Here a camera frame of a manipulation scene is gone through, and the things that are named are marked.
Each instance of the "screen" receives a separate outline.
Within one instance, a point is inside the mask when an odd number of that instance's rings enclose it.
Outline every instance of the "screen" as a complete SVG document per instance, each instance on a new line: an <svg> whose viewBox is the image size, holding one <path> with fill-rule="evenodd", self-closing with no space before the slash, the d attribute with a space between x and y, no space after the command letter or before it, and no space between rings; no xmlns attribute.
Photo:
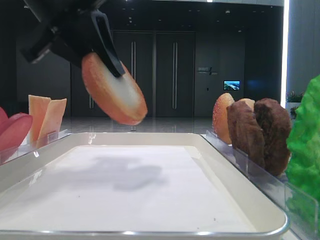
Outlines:
<svg viewBox="0 0 320 240"><path fill-rule="evenodd" d="M224 81L223 90L240 90L240 81Z"/></svg>

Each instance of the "wall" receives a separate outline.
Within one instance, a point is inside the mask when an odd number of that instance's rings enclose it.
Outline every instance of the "wall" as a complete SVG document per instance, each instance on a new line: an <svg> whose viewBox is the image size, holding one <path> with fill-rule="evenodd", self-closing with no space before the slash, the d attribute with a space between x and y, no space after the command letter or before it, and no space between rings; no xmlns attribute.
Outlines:
<svg viewBox="0 0 320 240"><path fill-rule="evenodd" d="M28 111L28 95L67 98L65 116L71 115L71 76L70 63L63 58L49 53L37 64L28 63L20 49L27 43L27 33L38 24L29 9L19 7L15 16L18 19L16 30L16 76L17 100Z"/></svg>
<svg viewBox="0 0 320 240"><path fill-rule="evenodd" d="M11 115L17 100L15 1L0 1L0 106Z"/></svg>
<svg viewBox="0 0 320 240"><path fill-rule="evenodd" d="M290 0L287 92L304 92L320 75L320 1Z"/></svg>
<svg viewBox="0 0 320 240"><path fill-rule="evenodd" d="M198 32L195 41L194 116L211 117L217 98L229 92L235 100L244 95L245 38L239 32ZM217 75L198 72L212 67ZM224 91L224 81L240 81L239 91Z"/></svg>
<svg viewBox="0 0 320 240"><path fill-rule="evenodd" d="M244 93L255 101L280 102L282 76L283 8L266 27L245 32Z"/></svg>

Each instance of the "cheese slice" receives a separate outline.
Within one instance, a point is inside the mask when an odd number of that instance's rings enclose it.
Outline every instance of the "cheese slice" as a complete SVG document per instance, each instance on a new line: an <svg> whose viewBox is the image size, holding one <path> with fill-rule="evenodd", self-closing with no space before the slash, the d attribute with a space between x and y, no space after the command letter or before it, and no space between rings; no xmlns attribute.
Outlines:
<svg viewBox="0 0 320 240"><path fill-rule="evenodd" d="M50 101L46 110L46 114L44 116L38 140L42 140L43 138L47 137L48 134L60 131L62 118L66 110L66 105L66 98L61 100Z"/></svg>
<svg viewBox="0 0 320 240"><path fill-rule="evenodd" d="M29 115L33 117L29 134L31 143L38 140L50 101L50 97L29 95Z"/></svg>

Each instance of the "brown patty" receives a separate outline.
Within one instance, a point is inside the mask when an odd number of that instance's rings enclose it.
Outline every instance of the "brown patty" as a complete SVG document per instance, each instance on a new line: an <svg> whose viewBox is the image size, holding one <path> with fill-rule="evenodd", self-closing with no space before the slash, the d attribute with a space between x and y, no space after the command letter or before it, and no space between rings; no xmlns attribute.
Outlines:
<svg viewBox="0 0 320 240"><path fill-rule="evenodd" d="M242 150L265 168L265 140L253 110L244 101L237 101L227 107L227 121L233 148Z"/></svg>
<svg viewBox="0 0 320 240"><path fill-rule="evenodd" d="M263 130L265 170L278 176L286 169L290 157L286 143L292 128L289 113L269 98L257 101L254 113Z"/></svg>

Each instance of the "white tray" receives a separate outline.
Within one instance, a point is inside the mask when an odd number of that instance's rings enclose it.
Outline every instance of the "white tray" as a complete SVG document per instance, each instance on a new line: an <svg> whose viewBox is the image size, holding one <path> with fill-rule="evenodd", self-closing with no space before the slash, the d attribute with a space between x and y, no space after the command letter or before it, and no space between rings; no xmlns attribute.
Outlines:
<svg viewBox="0 0 320 240"><path fill-rule="evenodd" d="M78 133L0 167L0 239L268 239L286 214L202 136Z"/></svg>

